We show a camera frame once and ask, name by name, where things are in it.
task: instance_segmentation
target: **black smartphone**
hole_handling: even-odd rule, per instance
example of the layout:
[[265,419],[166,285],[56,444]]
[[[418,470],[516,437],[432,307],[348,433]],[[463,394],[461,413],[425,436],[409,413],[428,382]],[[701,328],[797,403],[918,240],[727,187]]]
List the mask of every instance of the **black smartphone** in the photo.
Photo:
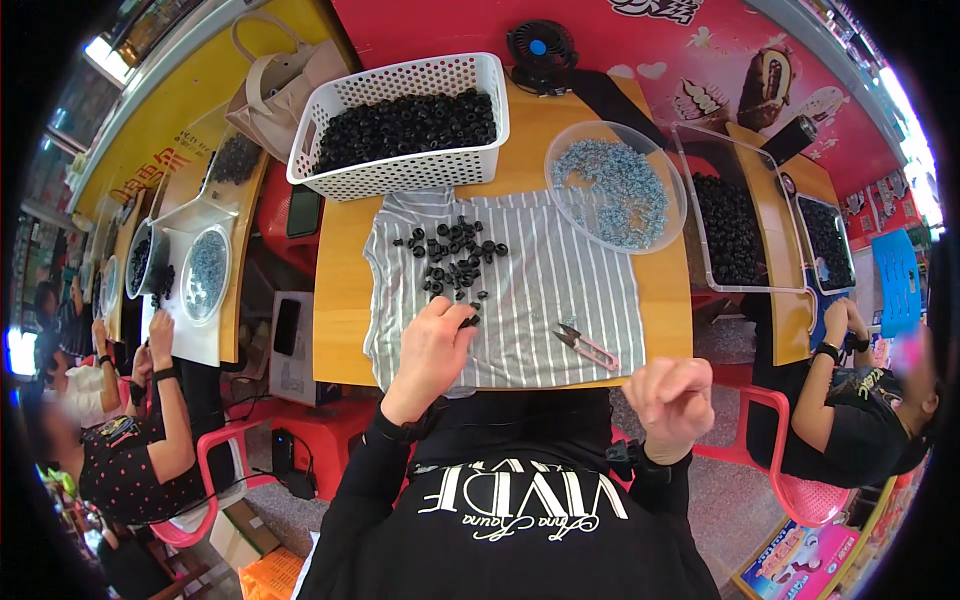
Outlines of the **black smartphone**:
[[274,429],[271,448],[274,454],[274,473],[289,473],[294,468],[294,437],[286,429]]
[[306,185],[294,185],[287,213],[287,237],[313,235],[320,227],[320,194]]
[[297,326],[300,323],[300,303],[284,298],[276,313],[276,331],[274,332],[274,352],[294,355],[297,342]]

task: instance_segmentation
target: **gray striped shirt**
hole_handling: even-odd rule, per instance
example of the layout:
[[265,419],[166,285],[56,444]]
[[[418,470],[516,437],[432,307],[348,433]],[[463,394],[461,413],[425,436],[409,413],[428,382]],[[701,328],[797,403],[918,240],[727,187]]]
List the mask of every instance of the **gray striped shirt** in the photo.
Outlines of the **gray striped shirt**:
[[[643,327],[630,255],[589,241],[550,201],[547,190],[499,198],[458,200],[453,188],[390,194],[373,218],[364,257],[373,272],[370,330],[363,350],[373,360],[380,388],[390,386],[399,366],[400,333],[430,302],[422,290],[432,267],[447,268],[466,252],[440,263],[415,258],[404,242],[414,228],[426,237],[440,223],[459,215],[482,221],[476,240],[504,243],[510,253],[492,265],[481,263],[481,276],[464,288],[462,302],[490,296],[482,304],[479,334],[468,351],[467,365],[448,392],[468,396],[475,388],[545,388],[629,375],[644,364]],[[444,293],[453,298],[446,286]],[[584,336],[620,360],[609,372],[554,337],[557,323],[572,324]]]

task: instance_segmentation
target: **hand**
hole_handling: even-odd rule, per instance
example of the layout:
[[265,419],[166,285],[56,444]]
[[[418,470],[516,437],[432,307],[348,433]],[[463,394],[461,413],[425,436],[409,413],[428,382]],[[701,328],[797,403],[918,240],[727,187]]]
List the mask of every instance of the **hand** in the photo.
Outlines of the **hand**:
[[860,311],[856,308],[856,302],[849,298],[841,298],[838,302],[843,302],[847,306],[847,329],[852,331],[860,340],[870,339],[867,324],[863,322],[863,317],[860,316]]
[[835,301],[824,313],[824,326],[827,328],[826,341],[834,346],[843,344],[843,339],[847,337],[847,305],[843,299]]
[[396,425],[416,422],[456,380],[467,363],[476,327],[460,329],[476,311],[439,296],[407,325],[400,338],[400,368],[380,410]]
[[672,462],[683,458],[713,427],[712,383],[713,368],[702,358],[655,358],[634,371],[623,395],[646,430],[646,445],[676,450]]
[[150,354],[154,359],[154,371],[174,366],[174,320],[162,308],[150,319]]
[[107,325],[104,323],[103,319],[97,319],[93,322],[93,325],[90,327],[90,332],[93,334],[93,347],[96,348],[97,354],[100,356],[107,355]]
[[154,369],[154,357],[150,347],[141,344],[133,355],[133,370],[130,379],[141,388],[146,387],[147,375]]

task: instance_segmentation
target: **scissors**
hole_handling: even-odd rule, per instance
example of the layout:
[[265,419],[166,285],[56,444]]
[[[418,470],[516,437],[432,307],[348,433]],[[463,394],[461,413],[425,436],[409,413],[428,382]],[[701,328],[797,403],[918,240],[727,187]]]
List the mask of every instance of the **scissors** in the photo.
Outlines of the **scissors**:
[[616,371],[620,368],[620,359],[616,356],[613,356],[594,344],[591,340],[585,338],[573,327],[562,323],[557,323],[557,325],[560,326],[564,333],[553,331],[553,334],[557,336],[561,342],[577,350],[577,353],[586,356],[586,358],[592,360],[607,371]]

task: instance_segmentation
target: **polka dot shirt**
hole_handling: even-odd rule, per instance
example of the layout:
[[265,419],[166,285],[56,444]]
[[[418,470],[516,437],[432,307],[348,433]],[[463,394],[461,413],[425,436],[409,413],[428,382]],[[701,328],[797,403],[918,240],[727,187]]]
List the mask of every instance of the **polka dot shirt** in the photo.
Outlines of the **polka dot shirt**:
[[80,496],[116,521],[164,520],[206,496],[197,465],[165,484],[156,480],[147,446],[165,439],[160,418],[117,417],[81,437]]

